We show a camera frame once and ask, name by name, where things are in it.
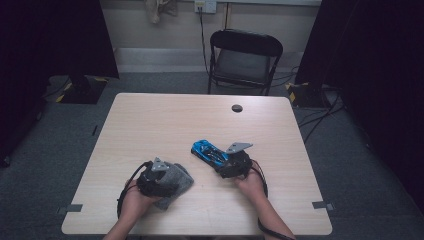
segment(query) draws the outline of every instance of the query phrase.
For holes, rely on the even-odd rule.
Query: chair seat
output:
[[[222,49],[214,75],[265,83],[268,78],[270,57]]]

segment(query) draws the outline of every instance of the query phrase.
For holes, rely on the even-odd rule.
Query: white wall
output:
[[[299,64],[318,12],[316,0],[273,0],[273,4],[234,1],[228,5],[218,2],[216,14],[203,14],[207,56],[211,34],[224,28],[228,16],[227,28],[266,33],[279,39],[284,46],[281,67]],[[276,4],[278,1],[303,5]],[[132,65],[127,71],[135,71],[134,66],[140,65],[139,70],[146,71],[146,66],[155,68],[158,62],[165,62],[163,65],[168,67],[182,64],[167,62],[178,59],[173,54],[192,58],[192,61],[185,59],[185,65],[203,65],[200,19],[194,13],[193,1],[178,1],[178,16],[161,14],[157,24],[149,21],[144,1],[102,0],[101,4],[112,46],[118,49],[118,67]]]

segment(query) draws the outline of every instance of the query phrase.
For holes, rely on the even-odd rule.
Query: wooden table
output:
[[[243,111],[236,113],[232,106]],[[117,220],[116,199],[145,161],[180,163],[193,186],[165,212],[152,207],[130,234],[259,235],[257,216],[232,179],[222,179],[190,153],[207,139],[226,150],[233,142],[258,160],[269,199],[296,235],[327,235],[332,226],[291,105],[283,97],[121,93],[116,96],[72,204],[65,234],[106,234]]]

